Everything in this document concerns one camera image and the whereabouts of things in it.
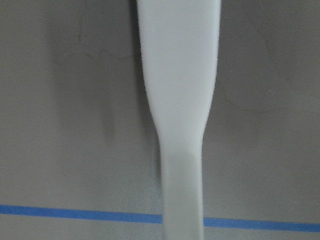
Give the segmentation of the beige hand brush black bristles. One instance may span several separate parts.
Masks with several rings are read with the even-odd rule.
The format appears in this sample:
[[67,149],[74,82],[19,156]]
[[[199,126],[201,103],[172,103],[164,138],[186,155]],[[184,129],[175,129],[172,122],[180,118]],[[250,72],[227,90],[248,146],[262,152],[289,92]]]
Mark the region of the beige hand brush black bristles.
[[220,0],[137,2],[167,240],[204,238],[202,152],[216,84],[221,9]]

